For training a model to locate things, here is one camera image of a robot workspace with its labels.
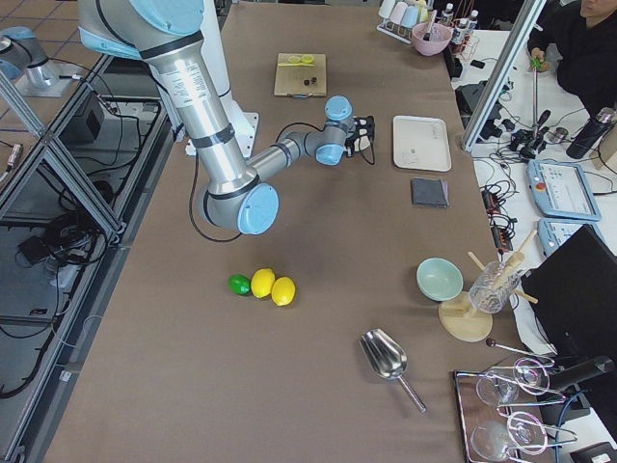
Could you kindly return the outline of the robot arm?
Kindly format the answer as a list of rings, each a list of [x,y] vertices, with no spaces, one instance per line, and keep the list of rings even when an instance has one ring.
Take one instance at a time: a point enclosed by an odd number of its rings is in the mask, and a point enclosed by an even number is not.
[[[373,150],[375,120],[373,116],[353,115],[350,101],[343,95],[330,97],[325,104],[324,127],[311,131],[288,131],[287,126],[276,143],[251,157],[247,164],[265,180],[290,167],[302,156],[314,158],[326,166],[337,165],[344,156],[363,155]]]
[[[201,55],[201,1],[81,1],[82,43],[157,70],[209,175],[202,200],[213,225],[261,234],[275,222],[276,190],[248,166]]]

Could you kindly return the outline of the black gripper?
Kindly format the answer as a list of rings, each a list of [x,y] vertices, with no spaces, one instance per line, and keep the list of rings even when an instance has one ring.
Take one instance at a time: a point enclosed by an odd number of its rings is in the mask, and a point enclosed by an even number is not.
[[[374,157],[375,120],[373,116],[355,117],[354,131],[347,138],[347,156],[359,154],[365,157],[365,151],[370,150]]]

